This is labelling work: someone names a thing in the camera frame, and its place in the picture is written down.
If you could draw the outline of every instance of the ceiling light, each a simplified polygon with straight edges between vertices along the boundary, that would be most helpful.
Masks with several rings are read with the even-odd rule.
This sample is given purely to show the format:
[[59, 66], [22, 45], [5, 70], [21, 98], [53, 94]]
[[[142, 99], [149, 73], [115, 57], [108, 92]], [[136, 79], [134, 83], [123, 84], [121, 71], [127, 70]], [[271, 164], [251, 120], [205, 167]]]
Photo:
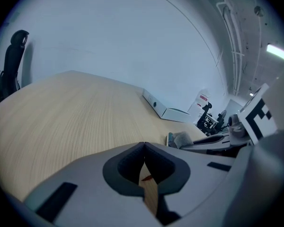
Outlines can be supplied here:
[[267, 51], [281, 57], [282, 59], [284, 59], [284, 50], [282, 50], [278, 47], [275, 47], [275, 46], [269, 44], [267, 46]]

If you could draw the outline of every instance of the ceiling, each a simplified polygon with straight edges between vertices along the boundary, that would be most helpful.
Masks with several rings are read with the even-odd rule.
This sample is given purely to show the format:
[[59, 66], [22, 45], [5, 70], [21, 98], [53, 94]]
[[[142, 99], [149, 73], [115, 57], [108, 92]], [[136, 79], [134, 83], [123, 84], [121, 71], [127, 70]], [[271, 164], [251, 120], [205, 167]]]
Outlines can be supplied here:
[[[228, 0], [239, 27], [242, 51], [238, 96], [249, 100], [263, 83], [272, 85], [284, 60], [266, 51], [268, 44], [284, 49], [284, 23], [267, 0]], [[255, 7], [262, 16], [257, 16]]]

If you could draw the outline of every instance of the chair backrest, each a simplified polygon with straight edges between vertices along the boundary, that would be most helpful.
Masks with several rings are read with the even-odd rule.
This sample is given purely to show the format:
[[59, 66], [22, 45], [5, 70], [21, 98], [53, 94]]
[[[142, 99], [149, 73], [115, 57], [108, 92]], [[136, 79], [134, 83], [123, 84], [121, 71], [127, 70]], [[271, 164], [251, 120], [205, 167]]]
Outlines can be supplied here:
[[4, 72], [0, 78], [5, 98], [17, 91], [16, 78], [28, 35], [27, 31], [18, 30], [13, 34], [10, 40], [11, 45], [6, 50]]

